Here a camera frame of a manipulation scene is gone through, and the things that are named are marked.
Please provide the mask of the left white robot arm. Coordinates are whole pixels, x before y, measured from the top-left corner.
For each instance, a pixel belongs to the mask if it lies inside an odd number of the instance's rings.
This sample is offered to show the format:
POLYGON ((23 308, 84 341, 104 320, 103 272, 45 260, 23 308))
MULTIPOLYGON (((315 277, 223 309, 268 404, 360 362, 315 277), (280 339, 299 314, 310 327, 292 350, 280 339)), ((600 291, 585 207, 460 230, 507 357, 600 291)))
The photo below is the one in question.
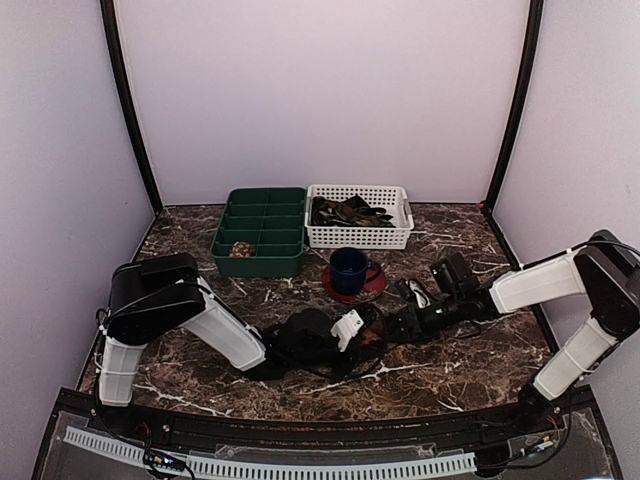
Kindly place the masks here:
POLYGON ((124 264, 112 275, 108 306, 96 313, 101 417, 120 436, 140 429, 140 412, 129 404, 142 353, 175 329, 195 335, 253 381, 279 380, 291 369, 337 380, 361 376, 362 364, 384 356, 385 334, 369 330, 380 319, 373 306, 337 320, 307 308, 260 330, 214 293, 187 253, 124 264))

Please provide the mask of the brown red floral tie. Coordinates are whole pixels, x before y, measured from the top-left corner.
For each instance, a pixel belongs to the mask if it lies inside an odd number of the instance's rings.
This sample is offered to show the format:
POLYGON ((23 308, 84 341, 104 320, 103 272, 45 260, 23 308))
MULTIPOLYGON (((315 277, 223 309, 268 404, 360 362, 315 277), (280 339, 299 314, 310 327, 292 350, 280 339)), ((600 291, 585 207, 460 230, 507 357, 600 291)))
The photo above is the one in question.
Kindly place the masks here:
POLYGON ((385 335, 385 327, 381 322, 372 323, 360 334, 357 345, 361 349, 380 352, 386 345, 385 335))

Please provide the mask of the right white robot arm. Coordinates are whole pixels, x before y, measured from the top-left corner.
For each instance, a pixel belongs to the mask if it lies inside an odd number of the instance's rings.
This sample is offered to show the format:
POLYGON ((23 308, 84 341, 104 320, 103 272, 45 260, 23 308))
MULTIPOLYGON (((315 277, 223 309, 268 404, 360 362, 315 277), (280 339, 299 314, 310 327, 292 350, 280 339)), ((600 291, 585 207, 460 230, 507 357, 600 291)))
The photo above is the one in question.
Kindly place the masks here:
POLYGON ((584 295, 591 310, 557 353, 521 390, 510 424, 534 432, 549 416, 549 405, 589 374, 622 341, 639 329, 639 254, 610 231, 546 259, 508 271, 481 284, 459 253, 432 264, 443 295, 425 306, 413 302, 388 320, 394 343, 429 341, 460 322, 498 319, 522 308, 584 295))

